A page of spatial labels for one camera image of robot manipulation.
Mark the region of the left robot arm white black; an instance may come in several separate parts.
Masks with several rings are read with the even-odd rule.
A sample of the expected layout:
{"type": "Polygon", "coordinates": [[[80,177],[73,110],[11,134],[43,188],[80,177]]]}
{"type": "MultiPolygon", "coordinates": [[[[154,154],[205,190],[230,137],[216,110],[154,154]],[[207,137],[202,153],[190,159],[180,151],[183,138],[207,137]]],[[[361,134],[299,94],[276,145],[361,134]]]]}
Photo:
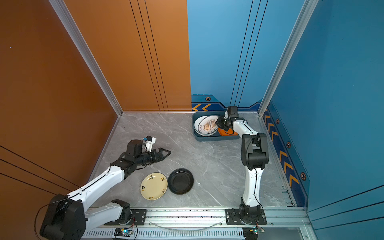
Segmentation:
{"type": "Polygon", "coordinates": [[[67,195],[54,196],[45,206],[47,211],[41,228],[35,230],[37,237],[48,240],[79,240],[85,233],[109,222],[135,225],[131,205],[125,201],[113,200],[93,210],[90,207],[135,171],[161,162],[171,154],[171,151],[164,148],[153,149],[155,141],[151,136],[131,140],[126,151],[95,179],[67,195]]]}

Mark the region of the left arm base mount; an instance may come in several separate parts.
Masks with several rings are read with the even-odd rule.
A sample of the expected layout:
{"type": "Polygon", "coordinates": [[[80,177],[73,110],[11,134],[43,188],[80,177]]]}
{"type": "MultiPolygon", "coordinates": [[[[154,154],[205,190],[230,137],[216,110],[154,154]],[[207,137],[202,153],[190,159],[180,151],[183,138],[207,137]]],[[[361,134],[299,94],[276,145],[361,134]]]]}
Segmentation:
{"type": "Polygon", "coordinates": [[[146,209],[130,209],[123,210],[121,216],[115,220],[106,223],[106,226],[121,225],[121,226],[143,226],[147,215],[146,209]]]}

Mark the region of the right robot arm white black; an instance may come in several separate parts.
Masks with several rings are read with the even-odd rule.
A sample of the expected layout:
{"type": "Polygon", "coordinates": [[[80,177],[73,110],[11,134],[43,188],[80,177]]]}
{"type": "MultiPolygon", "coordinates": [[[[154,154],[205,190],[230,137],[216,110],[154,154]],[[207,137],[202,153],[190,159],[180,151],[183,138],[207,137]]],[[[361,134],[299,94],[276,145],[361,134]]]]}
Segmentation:
{"type": "Polygon", "coordinates": [[[245,190],[239,206],[240,219],[245,225],[266,225],[264,207],[260,201],[262,174],[269,163],[266,134],[259,133],[241,118],[236,106],[227,108],[216,121],[219,129],[233,130],[242,140],[241,161],[246,169],[245,190]]]}

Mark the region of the white plate quatrefoil motif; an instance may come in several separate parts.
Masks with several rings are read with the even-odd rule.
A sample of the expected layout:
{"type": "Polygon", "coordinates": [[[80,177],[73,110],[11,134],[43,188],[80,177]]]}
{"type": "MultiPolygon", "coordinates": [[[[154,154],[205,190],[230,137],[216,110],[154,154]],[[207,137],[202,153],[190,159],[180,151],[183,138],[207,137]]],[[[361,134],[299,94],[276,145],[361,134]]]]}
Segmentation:
{"type": "Polygon", "coordinates": [[[201,116],[199,118],[197,118],[194,122],[194,128],[195,128],[195,131],[199,134],[199,135],[205,135],[208,133],[208,131],[210,130],[210,127],[205,127],[206,125],[206,121],[205,119],[207,118],[207,116],[201,116]]]}

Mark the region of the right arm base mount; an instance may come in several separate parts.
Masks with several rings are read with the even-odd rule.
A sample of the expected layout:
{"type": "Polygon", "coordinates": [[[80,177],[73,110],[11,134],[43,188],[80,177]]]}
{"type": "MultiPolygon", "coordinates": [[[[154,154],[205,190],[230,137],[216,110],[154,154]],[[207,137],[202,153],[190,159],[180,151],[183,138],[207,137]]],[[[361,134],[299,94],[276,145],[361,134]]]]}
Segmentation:
{"type": "Polygon", "coordinates": [[[267,217],[262,209],[251,209],[249,211],[241,211],[240,209],[225,210],[226,224],[234,225],[267,225],[267,217]]]}

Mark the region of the black plate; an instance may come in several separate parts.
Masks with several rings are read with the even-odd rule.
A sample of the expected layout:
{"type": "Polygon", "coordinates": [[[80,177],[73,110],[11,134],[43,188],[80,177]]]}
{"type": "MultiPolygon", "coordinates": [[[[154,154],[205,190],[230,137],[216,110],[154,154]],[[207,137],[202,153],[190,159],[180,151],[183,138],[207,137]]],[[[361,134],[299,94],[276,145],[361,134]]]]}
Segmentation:
{"type": "Polygon", "coordinates": [[[179,168],[168,177],[168,189],[176,194],[183,195],[189,192],[194,185],[194,176],[191,171],[179,168]]]}

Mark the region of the sunburst plate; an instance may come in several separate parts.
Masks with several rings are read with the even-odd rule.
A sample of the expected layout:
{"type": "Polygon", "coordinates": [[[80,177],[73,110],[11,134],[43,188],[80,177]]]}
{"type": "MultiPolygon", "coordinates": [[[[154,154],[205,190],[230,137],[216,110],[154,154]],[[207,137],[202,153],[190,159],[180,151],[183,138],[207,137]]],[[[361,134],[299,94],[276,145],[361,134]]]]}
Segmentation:
{"type": "Polygon", "coordinates": [[[211,115],[211,116],[207,116],[207,118],[205,119],[206,121],[205,127],[210,127],[210,130],[208,131],[207,134],[211,134],[218,129],[218,126],[216,125],[216,121],[218,117],[219,116],[217,115],[211,115]]]}

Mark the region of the orange plate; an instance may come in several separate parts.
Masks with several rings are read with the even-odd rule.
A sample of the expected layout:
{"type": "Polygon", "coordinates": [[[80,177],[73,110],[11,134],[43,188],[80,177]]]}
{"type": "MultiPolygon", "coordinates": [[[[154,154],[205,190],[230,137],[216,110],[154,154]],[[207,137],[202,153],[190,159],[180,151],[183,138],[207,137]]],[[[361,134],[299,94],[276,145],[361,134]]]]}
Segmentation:
{"type": "Polygon", "coordinates": [[[222,137],[229,137],[229,136],[237,136],[238,135],[238,133],[236,133],[232,129],[223,130],[223,129],[218,128],[218,132],[219,132],[220,136],[222,136],[222,137]]]}

